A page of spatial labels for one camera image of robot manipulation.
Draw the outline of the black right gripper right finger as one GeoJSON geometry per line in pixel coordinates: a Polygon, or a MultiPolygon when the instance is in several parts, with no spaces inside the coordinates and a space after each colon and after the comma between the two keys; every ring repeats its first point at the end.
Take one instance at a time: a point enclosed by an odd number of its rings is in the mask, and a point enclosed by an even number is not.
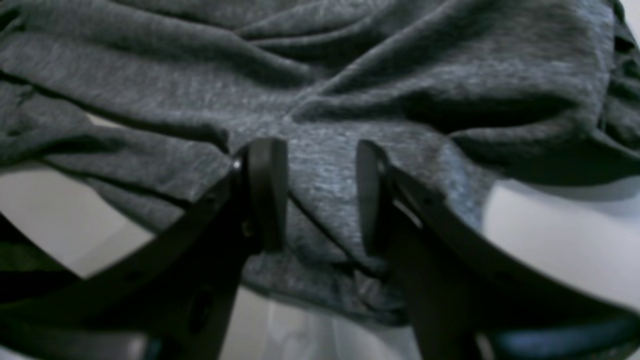
{"type": "Polygon", "coordinates": [[[639,314],[562,284],[469,227],[444,197],[357,146],[365,250],[389,264],[424,360],[627,360],[639,314]]]}

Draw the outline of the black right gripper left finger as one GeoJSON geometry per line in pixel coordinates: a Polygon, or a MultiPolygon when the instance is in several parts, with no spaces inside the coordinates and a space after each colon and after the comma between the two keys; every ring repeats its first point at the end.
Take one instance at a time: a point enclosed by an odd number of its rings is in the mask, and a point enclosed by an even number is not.
{"type": "Polygon", "coordinates": [[[37,360],[216,360],[247,259],[282,248],[288,148],[263,137],[171,227],[105,270],[1,273],[1,346],[37,360]]]}

